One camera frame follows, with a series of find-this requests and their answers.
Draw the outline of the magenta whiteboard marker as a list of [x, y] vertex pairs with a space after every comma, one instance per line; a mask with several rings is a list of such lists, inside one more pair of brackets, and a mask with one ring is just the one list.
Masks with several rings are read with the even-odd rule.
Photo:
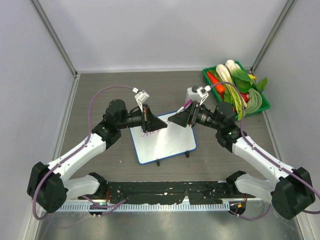
[[180, 113], [182, 112], [183, 110], [186, 109], [186, 107], [188, 107], [190, 104], [192, 103], [192, 99], [189, 99], [187, 102], [184, 103], [184, 105], [182, 107], [180, 107], [178, 109], [178, 111], [176, 113]]

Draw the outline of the blue framed whiteboard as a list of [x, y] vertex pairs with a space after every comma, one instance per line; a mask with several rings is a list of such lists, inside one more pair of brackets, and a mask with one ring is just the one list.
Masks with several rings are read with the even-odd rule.
[[166, 128], [151, 132], [134, 127], [130, 129], [130, 134], [137, 161], [141, 165], [192, 152], [197, 148], [194, 130], [172, 122]]

